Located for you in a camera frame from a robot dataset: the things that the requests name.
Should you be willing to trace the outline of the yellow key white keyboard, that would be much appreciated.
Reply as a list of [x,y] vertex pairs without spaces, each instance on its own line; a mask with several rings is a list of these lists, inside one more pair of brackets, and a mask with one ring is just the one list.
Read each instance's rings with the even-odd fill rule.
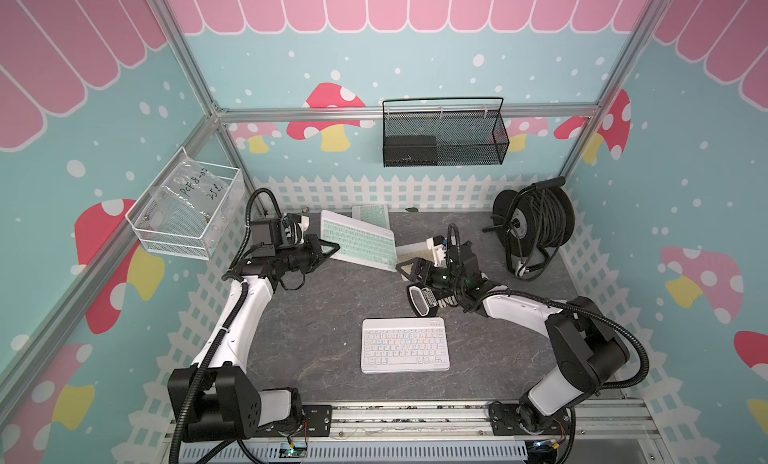
[[432,261],[432,251],[426,240],[413,244],[406,244],[396,247],[397,263],[401,264],[414,258],[422,258]]

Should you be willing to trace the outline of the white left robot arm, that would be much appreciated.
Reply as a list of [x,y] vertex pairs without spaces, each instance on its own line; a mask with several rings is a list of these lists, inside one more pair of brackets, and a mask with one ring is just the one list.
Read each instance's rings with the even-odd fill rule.
[[246,440],[267,431],[291,440],[306,429],[299,391],[259,390],[246,367],[260,319],[284,276],[307,276],[340,249],[308,228],[308,216],[298,214],[247,224],[222,277],[231,285],[222,315],[193,362],[175,369],[167,382],[175,418],[169,462],[179,462],[183,444],[209,441],[215,446],[202,457],[204,463],[232,444],[256,462]]

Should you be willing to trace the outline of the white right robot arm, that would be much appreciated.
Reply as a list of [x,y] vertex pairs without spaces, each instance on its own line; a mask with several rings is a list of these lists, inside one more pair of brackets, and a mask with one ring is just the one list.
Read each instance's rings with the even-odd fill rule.
[[504,320],[546,336],[555,367],[518,400],[515,420],[530,435],[543,433],[557,413],[605,389],[641,383],[650,371],[641,341],[607,318],[589,298],[557,301],[512,289],[488,278],[472,245],[442,246],[443,264],[422,257],[396,265],[409,286],[408,300],[419,317],[433,317],[441,305]]

